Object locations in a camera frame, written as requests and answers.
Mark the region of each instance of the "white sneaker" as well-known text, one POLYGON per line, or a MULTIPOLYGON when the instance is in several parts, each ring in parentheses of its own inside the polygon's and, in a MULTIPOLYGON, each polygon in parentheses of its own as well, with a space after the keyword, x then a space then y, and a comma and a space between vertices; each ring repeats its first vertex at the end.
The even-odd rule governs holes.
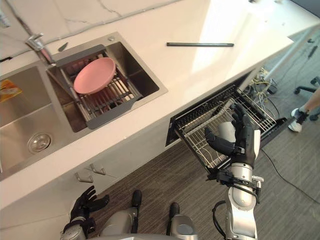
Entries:
POLYGON ((293 132, 300 133, 302 130, 302 125, 297 123, 297 120, 294 120, 292 123, 290 123, 288 128, 293 132))
POLYGON ((293 132, 300 133, 302 130, 302 123, 307 119, 308 114, 299 111, 299 108, 296 108, 291 112, 291 116, 294 117, 295 120, 290 123, 288 128, 293 132))

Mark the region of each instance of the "sink drying rack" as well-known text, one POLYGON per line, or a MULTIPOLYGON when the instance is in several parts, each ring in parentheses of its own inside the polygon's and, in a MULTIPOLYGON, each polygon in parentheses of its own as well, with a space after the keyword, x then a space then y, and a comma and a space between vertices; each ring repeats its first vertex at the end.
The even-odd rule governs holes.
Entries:
POLYGON ((56 62, 65 80, 64 85, 89 129, 95 129, 121 116, 142 97, 117 65, 113 79, 102 90, 93 94, 79 94, 74 90, 73 82, 78 73, 94 60, 106 57, 108 56, 105 47, 97 45, 56 62))

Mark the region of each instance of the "dishwasher rack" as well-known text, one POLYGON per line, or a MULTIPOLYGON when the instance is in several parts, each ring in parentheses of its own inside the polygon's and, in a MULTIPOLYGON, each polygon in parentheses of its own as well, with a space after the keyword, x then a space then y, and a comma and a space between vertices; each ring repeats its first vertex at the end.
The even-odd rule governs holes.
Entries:
POLYGON ((231 122, 233 119, 231 105, 234 103, 241 104, 246 109, 253 128, 261 131, 261 138, 267 136, 268 132, 277 125, 276 120, 235 85, 199 104, 174 121, 176 134, 187 144, 209 173, 212 169, 227 166, 230 158, 208 145, 205 128, 209 127, 215 135, 219 135, 218 125, 231 122))

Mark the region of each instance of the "dishwasher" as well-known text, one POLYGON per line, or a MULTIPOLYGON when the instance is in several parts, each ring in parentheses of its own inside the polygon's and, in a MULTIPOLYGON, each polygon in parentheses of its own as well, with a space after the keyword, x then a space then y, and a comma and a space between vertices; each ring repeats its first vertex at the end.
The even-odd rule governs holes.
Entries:
POLYGON ((208 145, 205 128, 209 127, 215 135, 219 135, 218 125, 233 120, 231 106, 234 103, 241 104, 246 109, 254 129, 260 130, 260 147, 271 141, 288 125, 288 121, 286 118, 273 119, 238 88, 249 74, 250 72, 173 116, 170 119, 166 146, 180 138, 209 174, 227 168, 230 157, 208 145))

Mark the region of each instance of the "office chair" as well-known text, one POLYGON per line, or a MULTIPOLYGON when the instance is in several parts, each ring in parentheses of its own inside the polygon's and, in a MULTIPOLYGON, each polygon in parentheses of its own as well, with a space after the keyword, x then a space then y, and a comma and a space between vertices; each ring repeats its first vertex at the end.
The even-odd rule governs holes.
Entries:
MULTIPOLYGON (((320 77, 319 76, 316 76, 314 79, 312 79, 310 81, 311 84, 315 85, 316 83, 318 83, 320 85, 320 77)), ((294 94, 298 94, 300 93, 300 90, 305 90, 305 91, 308 91, 308 92, 311 92, 311 93, 314 93, 317 89, 314 88, 314 87, 308 87, 308 86, 298 86, 295 90, 294 90, 294 94)), ((320 110, 316 113, 316 114, 313 114, 313 115, 310 115, 309 116, 309 119, 311 121, 315 121, 317 120, 319 117, 318 115, 320 115, 320 110)))

